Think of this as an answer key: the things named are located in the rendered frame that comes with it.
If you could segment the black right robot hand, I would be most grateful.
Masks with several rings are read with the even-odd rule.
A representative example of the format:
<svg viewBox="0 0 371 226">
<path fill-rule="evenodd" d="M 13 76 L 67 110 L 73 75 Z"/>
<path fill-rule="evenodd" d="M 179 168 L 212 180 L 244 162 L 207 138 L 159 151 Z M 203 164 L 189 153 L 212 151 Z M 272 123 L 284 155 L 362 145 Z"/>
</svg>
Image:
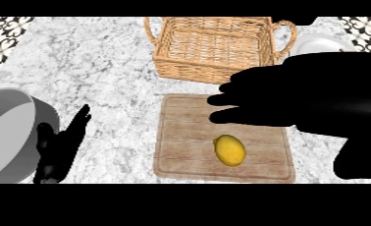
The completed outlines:
<svg viewBox="0 0 371 226">
<path fill-rule="evenodd" d="M 346 139 L 334 175 L 371 179 L 371 53 L 322 52 L 288 57 L 279 65 L 231 75 L 207 103 L 216 124 L 295 127 Z"/>
</svg>

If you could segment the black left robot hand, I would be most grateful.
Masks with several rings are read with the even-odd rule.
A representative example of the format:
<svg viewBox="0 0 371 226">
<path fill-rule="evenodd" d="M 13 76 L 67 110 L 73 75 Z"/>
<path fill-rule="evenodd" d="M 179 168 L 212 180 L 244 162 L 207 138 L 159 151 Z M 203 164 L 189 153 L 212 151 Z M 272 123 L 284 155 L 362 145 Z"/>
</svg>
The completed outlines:
<svg viewBox="0 0 371 226">
<path fill-rule="evenodd" d="M 64 179 L 85 137 L 89 119 L 89 106 L 83 105 L 67 128 L 57 134 L 53 132 L 48 123 L 38 124 L 36 150 L 41 159 L 33 177 L 35 184 L 57 184 Z"/>
</svg>

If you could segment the yellow lemon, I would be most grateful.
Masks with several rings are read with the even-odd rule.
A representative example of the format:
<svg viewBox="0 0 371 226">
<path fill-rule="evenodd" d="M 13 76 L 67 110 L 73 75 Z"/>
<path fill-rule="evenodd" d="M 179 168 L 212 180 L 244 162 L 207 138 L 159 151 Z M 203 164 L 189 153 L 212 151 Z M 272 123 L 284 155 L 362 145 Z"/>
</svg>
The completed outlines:
<svg viewBox="0 0 371 226">
<path fill-rule="evenodd" d="M 215 154 L 228 167 L 241 164 L 245 157 L 245 149 L 240 140 L 231 135 L 220 135 L 213 139 Z"/>
</svg>

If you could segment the wooden cutting board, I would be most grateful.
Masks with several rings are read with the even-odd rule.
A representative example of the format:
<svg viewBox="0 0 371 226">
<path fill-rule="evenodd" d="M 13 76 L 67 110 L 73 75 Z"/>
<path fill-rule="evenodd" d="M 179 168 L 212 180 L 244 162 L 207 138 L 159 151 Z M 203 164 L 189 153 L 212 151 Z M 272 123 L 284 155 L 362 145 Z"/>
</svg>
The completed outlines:
<svg viewBox="0 0 371 226">
<path fill-rule="evenodd" d="M 209 115 L 220 108 L 204 94 L 167 94 L 162 98 L 153 173 L 163 178 L 226 182 L 291 183 L 295 179 L 285 129 L 215 124 Z M 213 139 L 234 136 L 245 148 L 240 165 L 228 167 L 215 154 Z"/>
</svg>

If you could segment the grey metal pot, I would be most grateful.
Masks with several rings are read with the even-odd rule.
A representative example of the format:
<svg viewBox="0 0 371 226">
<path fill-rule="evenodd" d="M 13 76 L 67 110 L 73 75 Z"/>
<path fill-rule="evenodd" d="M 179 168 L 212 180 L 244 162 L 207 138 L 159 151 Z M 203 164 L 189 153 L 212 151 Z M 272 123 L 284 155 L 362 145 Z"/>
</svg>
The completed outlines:
<svg viewBox="0 0 371 226">
<path fill-rule="evenodd" d="M 0 88 L 0 184 L 19 183 L 35 171 L 39 123 L 58 132 L 53 107 L 16 88 Z"/>
</svg>

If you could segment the white plate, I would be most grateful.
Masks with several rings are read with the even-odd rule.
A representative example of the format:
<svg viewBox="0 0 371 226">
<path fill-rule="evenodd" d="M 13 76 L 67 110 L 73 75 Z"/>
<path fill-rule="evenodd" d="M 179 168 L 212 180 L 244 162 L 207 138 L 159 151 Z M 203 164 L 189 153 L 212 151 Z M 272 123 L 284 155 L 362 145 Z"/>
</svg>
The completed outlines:
<svg viewBox="0 0 371 226">
<path fill-rule="evenodd" d="M 354 52 L 354 47 L 340 39 L 325 34 L 304 34 L 295 40 L 293 48 L 288 52 L 291 56 L 323 53 L 323 52 Z"/>
</svg>

